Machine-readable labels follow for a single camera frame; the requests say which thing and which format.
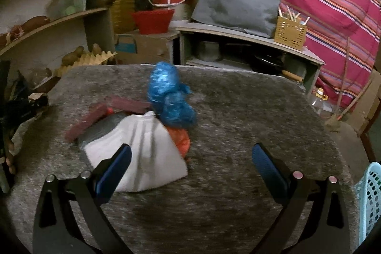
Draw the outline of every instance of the yellow egg tray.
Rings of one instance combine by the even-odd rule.
[[[71,66],[61,66],[54,71],[54,75],[56,77],[62,77],[65,73],[67,73],[70,69],[78,67],[78,66],[92,66],[92,65],[101,65],[106,64],[108,61],[112,61],[117,52],[104,52],[101,54],[91,54],[85,53],[83,54],[76,62],[74,62]]]

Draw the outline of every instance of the white countertop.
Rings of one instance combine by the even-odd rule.
[[[260,36],[250,35],[246,34],[240,31],[230,30],[228,28],[213,26],[213,25],[207,25],[202,23],[188,23],[184,26],[176,27],[179,31],[189,31],[194,33],[204,33],[204,34],[211,34],[211,35],[219,35],[219,36],[225,36],[225,37],[231,37],[236,39],[241,39],[245,41],[255,42],[263,45],[267,45],[269,47],[273,47],[279,50],[282,50],[284,52],[297,55],[299,57],[302,57],[304,59],[308,59],[311,62],[314,62],[318,65],[325,65],[325,62],[312,53],[310,50],[308,50],[306,47],[304,47],[303,51],[296,50],[294,48],[288,47],[283,44],[279,44],[274,42],[274,39],[264,38]]]

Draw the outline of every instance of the wall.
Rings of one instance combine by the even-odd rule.
[[[50,1],[0,0],[0,33],[32,17],[46,15],[45,7]],[[66,22],[35,34],[11,48],[0,59],[12,61],[10,78],[16,77],[17,69],[28,76],[33,68],[49,67],[53,71],[60,66],[62,56],[79,45],[87,46],[83,20]]]

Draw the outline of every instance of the orange plastic bag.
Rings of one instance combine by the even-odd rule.
[[[185,158],[190,146],[191,140],[189,139],[188,132],[185,129],[165,127],[169,132],[173,142],[179,150],[181,156]]]

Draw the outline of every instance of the white bag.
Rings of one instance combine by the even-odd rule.
[[[96,167],[123,143],[131,147],[132,160],[116,191],[154,189],[188,175],[185,161],[153,111],[127,116],[107,135],[86,145],[85,152]]]

